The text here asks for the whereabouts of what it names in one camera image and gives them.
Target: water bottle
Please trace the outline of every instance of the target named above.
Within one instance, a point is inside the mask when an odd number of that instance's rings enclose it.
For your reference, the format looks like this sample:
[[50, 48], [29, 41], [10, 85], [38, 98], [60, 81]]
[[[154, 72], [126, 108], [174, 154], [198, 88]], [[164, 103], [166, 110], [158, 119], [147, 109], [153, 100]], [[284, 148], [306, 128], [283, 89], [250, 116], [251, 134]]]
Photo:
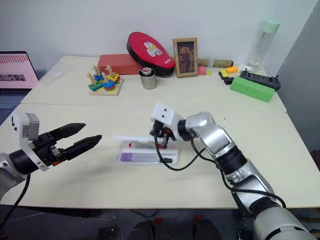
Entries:
[[248, 65], [253, 68], [253, 71], [259, 69], [279, 26], [280, 22], [276, 20], [264, 21], [262, 31], [248, 61]]

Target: laptop screen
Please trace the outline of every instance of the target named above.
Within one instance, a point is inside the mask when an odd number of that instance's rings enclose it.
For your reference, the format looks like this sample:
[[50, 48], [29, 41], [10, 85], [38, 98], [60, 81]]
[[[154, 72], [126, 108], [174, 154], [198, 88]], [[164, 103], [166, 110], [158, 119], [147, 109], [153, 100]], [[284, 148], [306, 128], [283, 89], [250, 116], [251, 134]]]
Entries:
[[38, 83], [25, 51], [0, 51], [0, 89], [30, 90]]

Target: laptop keyboard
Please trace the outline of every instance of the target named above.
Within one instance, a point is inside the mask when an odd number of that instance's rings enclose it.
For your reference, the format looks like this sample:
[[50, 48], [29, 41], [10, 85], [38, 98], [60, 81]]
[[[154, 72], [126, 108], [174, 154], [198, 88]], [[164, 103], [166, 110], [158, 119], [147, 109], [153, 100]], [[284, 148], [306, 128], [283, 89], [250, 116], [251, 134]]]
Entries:
[[0, 109], [14, 109], [24, 99], [24, 95], [0, 96]]

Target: picture frame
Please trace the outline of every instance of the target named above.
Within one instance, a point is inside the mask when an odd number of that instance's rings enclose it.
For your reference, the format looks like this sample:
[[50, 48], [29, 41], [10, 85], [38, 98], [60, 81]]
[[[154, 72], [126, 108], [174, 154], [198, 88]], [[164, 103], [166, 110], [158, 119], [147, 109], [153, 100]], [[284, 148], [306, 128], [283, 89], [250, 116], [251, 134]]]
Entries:
[[174, 38], [172, 41], [176, 76], [178, 78], [198, 76], [197, 38]]

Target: table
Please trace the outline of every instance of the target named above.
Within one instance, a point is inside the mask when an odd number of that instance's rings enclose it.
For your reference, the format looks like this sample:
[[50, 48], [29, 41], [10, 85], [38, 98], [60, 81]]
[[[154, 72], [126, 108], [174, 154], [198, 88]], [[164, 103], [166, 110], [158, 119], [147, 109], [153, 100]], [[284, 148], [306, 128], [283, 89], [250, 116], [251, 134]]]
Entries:
[[287, 111], [277, 93], [267, 103], [230, 90], [230, 86], [226, 86], [218, 75], [219, 68], [213, 68], [210, 76], [177, 78], [174, 73], [170, 78], [157, 77], [157, 87], [153, 90], [142, 87], [139, 75], [123, 75], [124, 83], [119, 96], [92, 96], [88, 94], [90, 81], [86, 75], [93, 73], [91, 68], [98, 64], [98, 60], [98, 57], [62, 57], [61, 63], [72, 65], [75, 69], [50, 85], [40, 81], [22, 103], [151, 108], [157, 101], [167, 105], [183, 102], [186, 106], [203, 106], [209, 102], [214, 110]]
[[[203, 110], [212, 113], [289, 208], [320, 206], [320, 174], [286, 113], [220, 110], [209, 100], [202, 105], [197, 101], [188, 106], [182, 101], [168, 101], [168, 105], [183, 117]], [[93, 209], [236, 208], [220, 173], [210, 162], [198, 159], [180, 172], [162, 166], [116, 163], [120, 144], [112, 141], [112, 136], [147, 136], [153, 125], [152, 110], [153, 106], [147, 105], [134, 108], [127, 105], [19, 105], [16, 111], [35, 113], [40, 119], [40, 133], [68, 123], [87, 124], [78, 134], [59, 141], [59, 147], [66, 148], [85, 137], [103, 136], [95, 148], [77, 158], [46, 172], [34, 172], [20, 205]], [[0, 152], [17, 150], [10, 118], [0, 126]], [[180, 142], [179, 150], [181, 167], [194, 153], [188, 142]], [[1, 203], [12, 205], [22, 188], [23, 184], [12, 188]]]

